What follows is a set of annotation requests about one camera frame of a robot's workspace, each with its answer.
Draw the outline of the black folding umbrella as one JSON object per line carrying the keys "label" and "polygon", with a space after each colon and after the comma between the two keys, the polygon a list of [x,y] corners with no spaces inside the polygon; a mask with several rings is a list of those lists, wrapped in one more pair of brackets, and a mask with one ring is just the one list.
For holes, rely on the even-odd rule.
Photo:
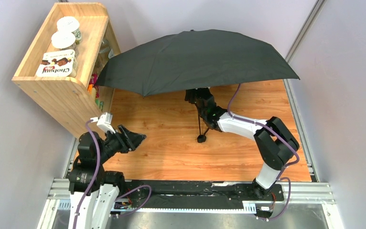
{"label": "black folding umbrella", "polygon": [[297,78],[273,45],[237,32],[211,29],[166,35],[115,55],[96,83],[145,97]]}

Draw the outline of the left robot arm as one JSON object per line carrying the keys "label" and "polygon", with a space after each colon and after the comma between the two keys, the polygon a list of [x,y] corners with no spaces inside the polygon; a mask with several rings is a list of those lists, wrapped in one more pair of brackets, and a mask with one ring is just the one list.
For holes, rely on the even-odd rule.
{"label": "left robot arm", "polygon": [[136,150],[146,135],[132,132],[123,125],[107,131],[106,138],[89,127],[79,137],[78,156],[68,176],[71,212],[70,229],[103,229],[116,199],[126,191],[124,174],[106,171],[103,164],[116,153]]}

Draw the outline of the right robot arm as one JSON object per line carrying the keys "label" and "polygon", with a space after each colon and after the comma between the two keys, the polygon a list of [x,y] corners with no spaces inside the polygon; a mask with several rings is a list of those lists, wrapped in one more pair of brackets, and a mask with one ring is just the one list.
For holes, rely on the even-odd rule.
{"label": "right robot arm", "polygon": [[252,119],[234,114],[218,106],[207,87],[186,90],[185,100],[195,105],[198,119],[208,130],[233,133],[256,142],[264,161],[252,182],[251,194],[257,199],[269,195],[285,169],[299,162],[300,145],[280,118]]}

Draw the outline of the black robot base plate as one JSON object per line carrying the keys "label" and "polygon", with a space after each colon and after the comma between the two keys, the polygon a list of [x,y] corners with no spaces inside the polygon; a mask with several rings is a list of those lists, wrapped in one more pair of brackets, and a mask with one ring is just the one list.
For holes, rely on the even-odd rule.
{"label": "black robot base plate", "polygon": [[174,209],[241,209],[244,201],[283,201],[283,189],[273,185],[265,196],[254,193],[250,182],[188,181],[188,180],[127,180],[124,191],[141,185],[129,195],[133,207]]}

